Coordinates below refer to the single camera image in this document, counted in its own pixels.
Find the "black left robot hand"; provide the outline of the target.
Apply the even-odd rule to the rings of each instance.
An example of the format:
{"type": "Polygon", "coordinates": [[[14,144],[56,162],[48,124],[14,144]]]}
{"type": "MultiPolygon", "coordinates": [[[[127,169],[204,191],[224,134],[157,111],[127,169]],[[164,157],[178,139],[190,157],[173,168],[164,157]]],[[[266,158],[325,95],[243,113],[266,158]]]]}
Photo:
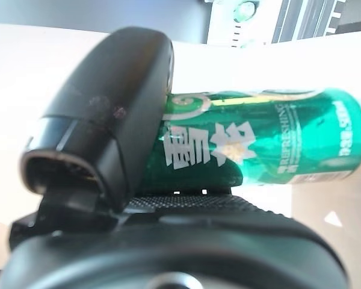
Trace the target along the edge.
{"type": "Polygon", "coordinates": [[[348,288],[318,234],[231,194],[234,163],[195,187],[144,179],[173,59],[165,34],[129,27],[70,75],[22,154],[42,201],[12,224],[0,288],[348,288]]]}

